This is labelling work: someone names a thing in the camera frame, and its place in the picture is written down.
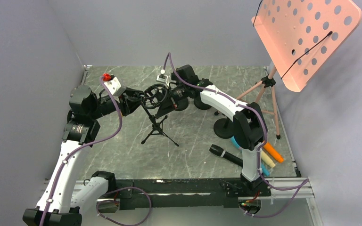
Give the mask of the black tripod shock-mount stand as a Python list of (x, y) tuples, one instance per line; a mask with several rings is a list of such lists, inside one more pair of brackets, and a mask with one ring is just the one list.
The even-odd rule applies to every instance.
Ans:
[(168, 118), (166, 115), (164, 119), (160, 122), (156, 121), (155, 116), (153, 116), (149, 110), (153, 110), (155, 108), (159, 108), (162, 103), (167, 100), (169, 97), (168, 88), (161, 83), (154, 84), (148, 87), (141, 96), (141, 106), (143, 107), (144, 111), (148, 115), (149, 120), (152, 122), (152, 130), (151, 132), (141, 141), (141, 144), (145, 144), (147, 139), (150, 136), (157, 135), (157, 136), (164, 136), (170, 139), (177, 147), (179, 144), (176, 143), (173, 139), (171, 139), (164, 131), (163, 131), (163, 122)]

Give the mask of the black shock-mount round stand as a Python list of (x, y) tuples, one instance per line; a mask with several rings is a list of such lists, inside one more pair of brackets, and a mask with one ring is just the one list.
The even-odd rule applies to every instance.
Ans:
[(200, 110), (208, 110), (211, 108), (210, 105), (203, 103), (200, 97), (194, 98), (193, 102), (195, 107)]

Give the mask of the black round-base clip stand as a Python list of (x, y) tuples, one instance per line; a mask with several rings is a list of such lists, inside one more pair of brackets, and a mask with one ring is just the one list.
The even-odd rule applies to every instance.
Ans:
[(225, 115), (214, 123), (213, 129), (215, 135), (219, 138), (229, 139), (234, 136), (233, 121)]

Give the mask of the black microphone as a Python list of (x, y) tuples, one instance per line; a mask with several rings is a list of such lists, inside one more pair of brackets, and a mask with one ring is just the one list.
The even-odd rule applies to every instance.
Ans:
[(209, 152), (211, 152), (212, 154), (224, 158), (240, 167), (243, 167), (243, 161), (241, 158), (227, 152), (226, 150), (224, 150), (223, 148), (217, 146), (217, 145), (211, 145), (209, 148)]

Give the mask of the orange microphone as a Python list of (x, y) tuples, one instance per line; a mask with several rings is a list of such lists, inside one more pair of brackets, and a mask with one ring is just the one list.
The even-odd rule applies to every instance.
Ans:
[(281, 156), (281, 154), (270, 144), (266, 143), (264, 145), (264, 149), (267, 151), (268, 154), (270, 154), (277, 162), (283, 163), (284, 158)]

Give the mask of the cream yellow microphone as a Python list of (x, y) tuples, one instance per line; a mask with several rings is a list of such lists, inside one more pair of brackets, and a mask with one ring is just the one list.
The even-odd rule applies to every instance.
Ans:
[(275, 163), (272, 160), (272, 158), (270, 158), (264, 151), (261, 151), (261, 160), (267, 164), (270, 168), (274, 168), (275, 167)]

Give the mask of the blue microphone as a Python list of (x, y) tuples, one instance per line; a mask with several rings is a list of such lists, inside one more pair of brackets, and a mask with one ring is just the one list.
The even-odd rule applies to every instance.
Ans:
[[(242, 148), (238, 145), (238, 143), (236, 142), (234, 137), (231, 137), (230, 140), (237, 149), (239, 149), (240, 151), (242, 150)], [(262, 168), (262, 173), (264, 174), (264, 176), (266, 176), (266, 177), (270, 176), (269, 171), (266, 169), (265, 165), (262, 162), (261, 162), (261, 168)]]

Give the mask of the black round-base tall stand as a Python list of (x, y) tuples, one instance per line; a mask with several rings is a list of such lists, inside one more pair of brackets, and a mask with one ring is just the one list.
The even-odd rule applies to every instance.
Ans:
[(186, 108), (188, 108), (189, 106), (189, 101), (188, 99), (182, 99), (178, 102), (178, 105), (177, 105), (177, 111), (183, 111), (185, 110)]

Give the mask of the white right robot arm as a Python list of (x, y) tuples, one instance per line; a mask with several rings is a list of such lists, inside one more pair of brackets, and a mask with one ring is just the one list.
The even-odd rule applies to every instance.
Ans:
[(242, 192), (254, 195), (259, 190), (262, 177), (261, 149), (267, 142), (267, 126), (260, 106), (256, 102), (247, 104), (218, 89), (209, 79), (199, 78), (190, 65), (173, 71), (171, 76), (162, 69), (156, 77), (172, 95), (173, 103), (183, 97), (200, 99), (200, 102), (219, 110), (225, 121), (231, 124), (225, 139), (234, 137), (242, 149)]

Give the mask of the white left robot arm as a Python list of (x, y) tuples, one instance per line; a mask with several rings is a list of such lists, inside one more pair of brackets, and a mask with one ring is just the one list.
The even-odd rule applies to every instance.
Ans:
[(35, 208), (26, 209), (23, 221), (28, 226), (79, 226), (82, 217), (101, 196), (112, 197), (117, 190), (114, 173), (97, 171), (77, 194), (73, 194), (79, 171), (88, 152), (97, 144), (98, 119), (116, 112), (127, 116), (139, 106), (143, 92), (131, 88), (107, 87), (108, 95), (96, 95), (80, 85), (70, 94), (71, 110), (62, 136), (54, 173)]

